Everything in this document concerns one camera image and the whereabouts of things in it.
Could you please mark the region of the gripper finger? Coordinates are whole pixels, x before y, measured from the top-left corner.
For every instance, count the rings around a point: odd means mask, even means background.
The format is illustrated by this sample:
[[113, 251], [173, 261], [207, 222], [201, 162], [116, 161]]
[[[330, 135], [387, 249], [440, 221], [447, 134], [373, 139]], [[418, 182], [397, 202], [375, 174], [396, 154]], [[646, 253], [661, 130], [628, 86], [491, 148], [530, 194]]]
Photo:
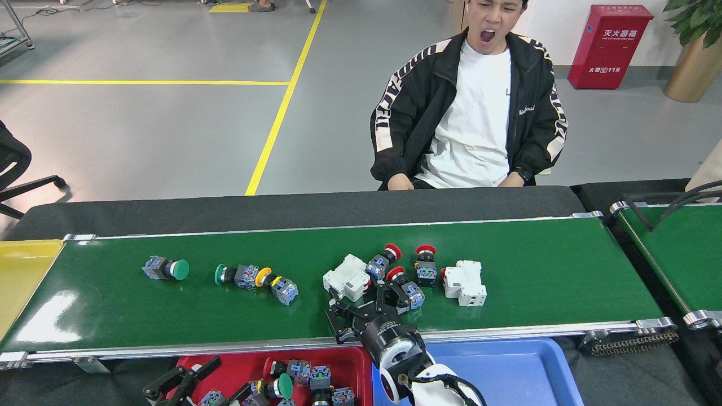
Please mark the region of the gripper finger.
[[222, 365], [214, 356], [198, 369], [175, 367], [143, 388], [143, 396], [152, 405], [191, 405], [190, 397], [198, 383]]

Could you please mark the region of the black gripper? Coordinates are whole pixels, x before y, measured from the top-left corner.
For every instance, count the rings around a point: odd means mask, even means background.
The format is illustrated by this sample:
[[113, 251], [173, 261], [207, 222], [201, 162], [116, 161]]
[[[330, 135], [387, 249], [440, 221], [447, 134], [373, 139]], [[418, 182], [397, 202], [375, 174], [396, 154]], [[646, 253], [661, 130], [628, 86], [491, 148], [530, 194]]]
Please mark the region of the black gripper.
[[[395, 308], [399, 315], [412, 310], [412, 299], [398, 283], [389, 281], [375, 281], [377, 302]], [[387, 358], [399, 360], [399, 353], [411, 352], [417, 346], [413, 338], [416, 330], [415, 324], [404, 323], [397, 315], [382, 315], [377, 317], [377, 305], [374, 302], [365, 303], [355, 307], [337, 299], [330, 299], [327, 309], [328, 321], [332, 326], [336, 344], [341, 345], [348, 341], [358, 340], [363, 344], [372, 360], [384, 359], [384, 353], [394, 345], [402, 345], [402, 350], [392, 350]], [[253, 389], [250, 382], [242, 385], [223, 405], [231, 405], [235, 401], [242, 404], [252, 396]]]

